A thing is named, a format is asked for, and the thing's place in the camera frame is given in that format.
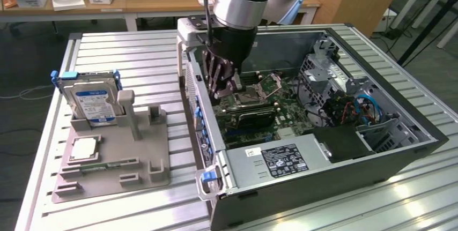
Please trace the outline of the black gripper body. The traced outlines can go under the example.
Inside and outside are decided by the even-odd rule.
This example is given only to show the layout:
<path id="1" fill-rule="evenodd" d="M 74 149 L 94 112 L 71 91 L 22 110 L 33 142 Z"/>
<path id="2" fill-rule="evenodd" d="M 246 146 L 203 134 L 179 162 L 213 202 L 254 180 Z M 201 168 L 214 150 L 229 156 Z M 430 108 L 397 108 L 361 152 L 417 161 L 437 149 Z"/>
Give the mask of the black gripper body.
<path id="1" fill-rule="evenodd" d="M 242 72 L 242 64 L 248 59 L 254 40 L 257 27 L 244 30 L 232 27 L 214 28 L 208 36 L 208 48 L 214 56 L 233 63 L 237 72 Z"/>

